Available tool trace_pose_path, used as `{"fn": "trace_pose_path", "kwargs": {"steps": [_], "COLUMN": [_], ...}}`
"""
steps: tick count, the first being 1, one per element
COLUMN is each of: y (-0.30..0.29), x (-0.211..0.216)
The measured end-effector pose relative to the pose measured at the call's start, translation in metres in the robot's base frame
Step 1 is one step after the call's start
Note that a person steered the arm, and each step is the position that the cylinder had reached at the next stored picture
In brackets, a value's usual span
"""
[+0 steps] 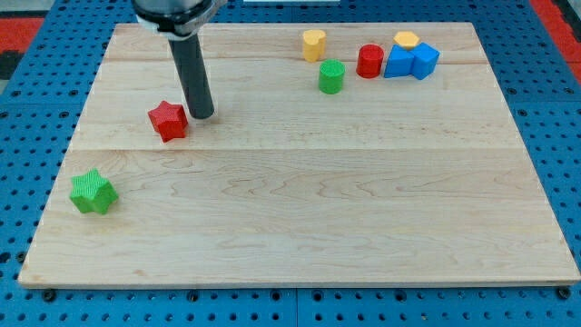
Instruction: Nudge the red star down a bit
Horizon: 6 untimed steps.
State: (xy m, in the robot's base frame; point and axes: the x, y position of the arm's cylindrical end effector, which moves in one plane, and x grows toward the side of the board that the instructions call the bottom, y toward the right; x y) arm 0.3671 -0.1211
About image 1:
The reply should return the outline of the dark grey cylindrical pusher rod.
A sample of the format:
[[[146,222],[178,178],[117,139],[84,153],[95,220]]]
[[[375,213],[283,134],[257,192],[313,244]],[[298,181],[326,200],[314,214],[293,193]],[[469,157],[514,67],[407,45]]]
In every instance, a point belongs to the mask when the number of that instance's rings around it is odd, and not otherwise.
[[[198,35],[169,45],[191,117],[210,118],[214,105]]]

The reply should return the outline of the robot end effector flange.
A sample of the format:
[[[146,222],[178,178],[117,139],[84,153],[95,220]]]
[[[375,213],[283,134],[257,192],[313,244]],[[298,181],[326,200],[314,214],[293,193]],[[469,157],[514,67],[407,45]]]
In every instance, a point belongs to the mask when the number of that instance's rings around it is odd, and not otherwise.
[[[172,41],[196,35],[227,0],[132,0],[138,23]]]

